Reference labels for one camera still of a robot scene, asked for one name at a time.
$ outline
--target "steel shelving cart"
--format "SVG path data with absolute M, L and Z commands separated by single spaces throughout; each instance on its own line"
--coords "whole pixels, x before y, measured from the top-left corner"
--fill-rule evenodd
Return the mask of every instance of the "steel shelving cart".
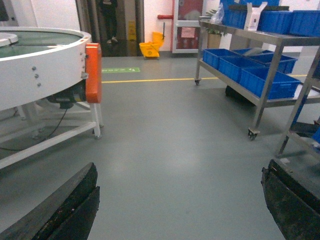
M 197 64 L 196 64 L 196 73 L 194 81 L 199 85 L 200 78 L 200 67 L 203 67 L 220 80 L 227 84 L 226 94 L 228 88 L 232 88 L 251 103 L 256 105 L 256 112 L 251 126 L 248 128 L 248 137 L 250 140 L 254 140 L 256 136 L 260 133 L 258 130 L 261 117 L 265 108 L 272 107 L 281 107 L 281 106 L 292 106 L 295 105 L 297 97 L 293 98 L 279 98 L 279 99 L 268 99 L 269 92 L 271 90 L 275 74 L 278 69 L 278 65 L 282 56 L 284 47 L 288 46 L 320 46 L 320 37 L 305 37 L 305 36 L 294 36 L 294 35 L 281 35 L 277 33 L 269 33 L 262 31 L 247 31 L 239 28 L 234 28 L 230 26 L 225 26 L 221 24 L 210 23 L 210 19 L 205 16 L 199 18 L 199 25 L 201 27 L 200 37 L 199 37 L 199 47 L 197 54 Z M 226 75 L 219 72 L 217 69 L 208 65 L 202 60 L 202 46 L 204 40 L 204 33 L 206 29 L 214 29 L 228 34 L 244 37 L 251 40 L 260 41 L 266 44 L 275 45 L 275 51 L 272 58 L 272 62 L 268 71 L 268 76 L 265 81 L 265 85 L 261 94 L 261 97 L 257 97 L 249 90 L 242 87 L 240 84 L 236 83 Z M 314 104 L 320 103 L 320 90 L 314 88 L 319 94 L 308 96 L 305 99 L 304 104 Z
M 285 127 L 285 132 L 282 134 L 279 141 L 278 147 L 276 149 L 277 157 L 280 157 L 289 139 L 294 140 L 300 146 L 303 147 L 305 151 L 313 155 L 315 158 L 320 160 L 320 148 L 314 145 L 315 141 L 312 136 L 319 129 L 319 120 L 315 121 L 314 124 L 298 122 L 299 115 L 304 107 L 304 104 L 308 101 L 308 94 L 312 88 L 316 87 L 320 89 L 320 76 L 315 76 L 315 71 L 320 60 L 320 47 L 315 55 L 311 68 L 307 74 L 306 80 L 303 84 L 303 88 L 299 94 L 299 97 L 294 105 L 288 123 Z

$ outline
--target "blue plastic bin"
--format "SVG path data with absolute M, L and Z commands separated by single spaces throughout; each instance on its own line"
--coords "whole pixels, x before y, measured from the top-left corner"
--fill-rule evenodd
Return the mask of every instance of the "blue plastic bin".
M 232 50 L 232 52 L 235 52 L 237 54 L 245 54 L 246 52 L 248 52 L 249 50 L 251 50 L 252 48 L 245 48 L 245 49 L 236 49 L 236 50 Z M 260 54 L 272 54 L 273 51 L 269 51 L 269 50 L 264 50 L 263 52 L 261 52 Z
M 222 57 L 220 59 L 219 71 L 239 83 L 241 77 L 241 69 L 245 68 L 261 68 L 264 67 L 255 61 L 246 57 Z
M 316 140 L 318 143 L 320 143 L 320 127 L 318 130 L 315 132 L 315 134 L 312 136 L 314 140 Z
M 266 83 L 268 72 L 269 68 L 243 69 L 240 78 L 240 85 L 260 98 Z M 293 98 L 299 84 L 299 80 L 277 71 L 273 79 L 268 99 Z
M 273 57 L 273 53 L 248 56 L 248 58 L 257 61 L 258 63 L 261 63 L 266 67 L 270 67 Z M 292 70 L 294 69 L 297 60 L 298 59 L 296 58 L 282 55 L 277 70 L 284 74 L 290 74 L 292 73 Z
M 269 33 L 288 34 L 293 16 L 293 12 L 291 11 L 263 11 L 257 30 Z
M 293 11 L 290 34 L 320 37 L 320 10 Z
M 247 11 L 225 10 L 222 24 L 237 29 L 244 29 L 246 17 Z
M 247 3 L 252 3 L 253 5 L 260 6 L 262 2 L 268 2 L 268 6 L 279 6 L 279 0 L 240 0 L 239 3 L 236 3 L 235 0 L 220 0 L 224 10 L 228 10 L 229 5 L 247 5 Z
M 239 54 L 229 51 L 227 49 L 204 49 L 203 50 L 203 61 L 209 64 L 215 69 L 219 68 L 219 59 L 221 57 L 239 57 Z

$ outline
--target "potted plant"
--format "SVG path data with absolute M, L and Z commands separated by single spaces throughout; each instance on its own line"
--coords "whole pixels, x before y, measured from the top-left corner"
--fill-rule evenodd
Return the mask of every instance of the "potted plant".
M 213 14 L 215 14 L 217 10 L 211 9 L 210 11 L 206 12 L 207 17 L 212 17 Z M 211 28 L 206 29 L 208 33 L 208 39 L 207 39 L 207 48 L 208 49 L 218 49 L 221 42 L 221 37 L 227 35 L 225 32 L 214 30 Z

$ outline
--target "yellow floor line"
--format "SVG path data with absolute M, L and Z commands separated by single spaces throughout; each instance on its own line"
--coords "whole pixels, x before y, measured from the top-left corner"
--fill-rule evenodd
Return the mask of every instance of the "yellow floor line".
M 289 75 L 293 78 L 306 77 L 307 75 Z M 202 80 L 215 80 L 217 77 L 202 77 Z M 144 82 L 166 82 L 166 81 L 190 81 L 194 78 L 163 78 L 163 79 L 141 79 L 141 80 L 115 80 L 103 81 L 103 84 L 118 84 L 118 83 L 144 83 Z

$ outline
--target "black pants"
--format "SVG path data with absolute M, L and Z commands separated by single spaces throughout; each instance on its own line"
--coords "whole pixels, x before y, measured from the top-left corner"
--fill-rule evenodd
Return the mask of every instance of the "black pants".
M 103 14 L 107 39 L 117 36 L 117 15 L 116 8 L 109 9 L 107 14 Z

